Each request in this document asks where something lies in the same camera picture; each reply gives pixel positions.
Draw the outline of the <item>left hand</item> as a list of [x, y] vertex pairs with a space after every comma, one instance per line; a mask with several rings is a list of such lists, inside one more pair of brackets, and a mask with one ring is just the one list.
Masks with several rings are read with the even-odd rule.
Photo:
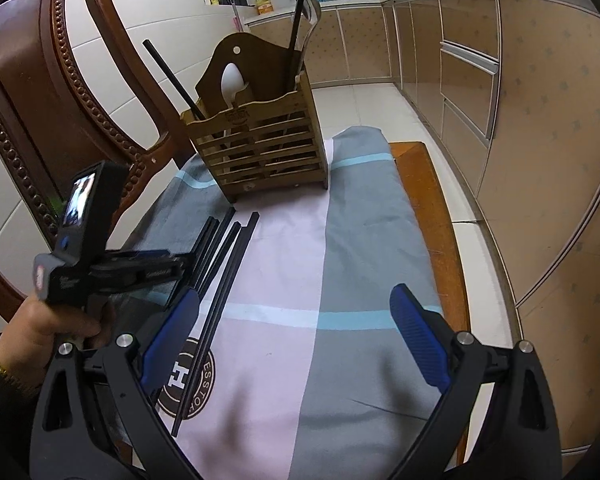
[[0, 365], [27, 388], [41, 385], [45, 367], [57, 348], [56, 338], [91, 338], [94, 347], [111, 335], [111, 313], [92, 318], [74, 307], [50, 307], [27, 297], [0, 335]]

